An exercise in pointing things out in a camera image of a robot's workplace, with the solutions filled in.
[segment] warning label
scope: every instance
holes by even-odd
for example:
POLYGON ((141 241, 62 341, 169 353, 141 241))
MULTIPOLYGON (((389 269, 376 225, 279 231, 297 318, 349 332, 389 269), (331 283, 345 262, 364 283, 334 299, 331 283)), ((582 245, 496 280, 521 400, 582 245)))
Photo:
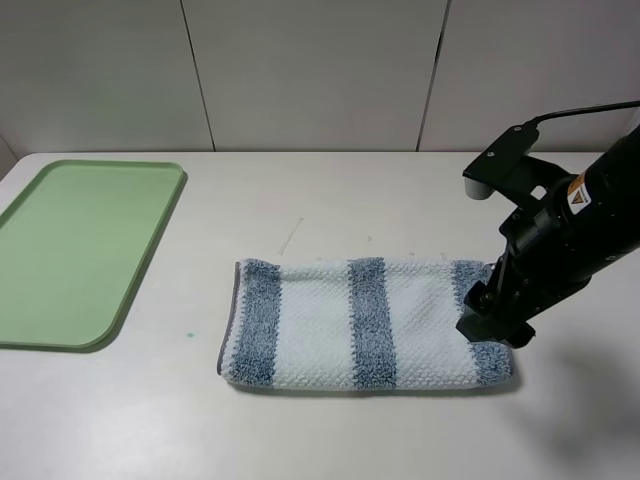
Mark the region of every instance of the warning label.
POLYGON ((591 203, 591 197, 587 191, 587 185, 584 181, 584 173, 571 182, 567 191, 567 200, 571 213, 577 215, 584 207, 591 203))

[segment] towel hem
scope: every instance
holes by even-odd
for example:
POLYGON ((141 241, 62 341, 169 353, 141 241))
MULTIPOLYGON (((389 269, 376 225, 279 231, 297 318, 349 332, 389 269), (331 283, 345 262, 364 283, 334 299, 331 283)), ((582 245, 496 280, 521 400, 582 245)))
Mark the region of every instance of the towel hem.
POLYGON ((238 304, 238 289, 240 288, 240 262, 236 262, 235 278, 233 280, 233 294, 231 296, 231 309, 229 311, 229 320, 227 321, 227 329, 224 332, 224 339, 222 340, 222 346, 220 347, 220 353, 218 354, 218 364, 216 371, 218 375, 222 375, 222 357, 224 351, 227 349, 227 343, 229 342, 229 336, 231 335, 231 327, 233 326, 233 317, 236 315, 236 305, 238 304))

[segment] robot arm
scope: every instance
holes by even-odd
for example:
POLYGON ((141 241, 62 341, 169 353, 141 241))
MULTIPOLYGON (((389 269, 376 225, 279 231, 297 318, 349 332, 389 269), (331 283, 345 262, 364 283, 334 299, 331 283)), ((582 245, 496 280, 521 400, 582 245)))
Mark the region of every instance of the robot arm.
POLYGON ((466 168, 470 197, 488 198, 497 190, 517 205, 500 226, 507 245, 491 278, 465 297, 457 328, 469 341, 525 346, 535 335, 529 319, 640 246, 640 127, 580 175, 527 155, 542 121, 639 106, 626 102, 536 117, 509 128, 466 168), (541 199, 531 195, 537 186, 546 191, 541 199))

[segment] table surface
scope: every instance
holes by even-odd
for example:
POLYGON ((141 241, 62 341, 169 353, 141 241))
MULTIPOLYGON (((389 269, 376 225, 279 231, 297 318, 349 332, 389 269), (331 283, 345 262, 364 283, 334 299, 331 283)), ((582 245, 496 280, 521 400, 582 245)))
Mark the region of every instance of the table surface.
MULTIPOLYGON (((539 154, 572 172, 596 154, 539 154)), ((119 337, 0 350, 0 477, 602 479, 640 468, 640 257, 537 317, 518 381, 486 392, 254 394, 216 375, 244 257, 495 261, 512 205, 475 202, 470 153, 36 154, 4 209, 65 158, 171 161, 189 179, 119 337)))

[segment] striped towel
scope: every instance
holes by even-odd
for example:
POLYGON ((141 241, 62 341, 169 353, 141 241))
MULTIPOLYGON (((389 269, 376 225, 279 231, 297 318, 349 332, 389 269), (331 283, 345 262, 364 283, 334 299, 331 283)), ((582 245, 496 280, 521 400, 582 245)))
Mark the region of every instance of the striped towel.
POLYGON ((235 384, 308 390, 459 389, 512 373, 510 350, 456 328, 481 262, 363 258, 236 264, 218 373, 235 384))

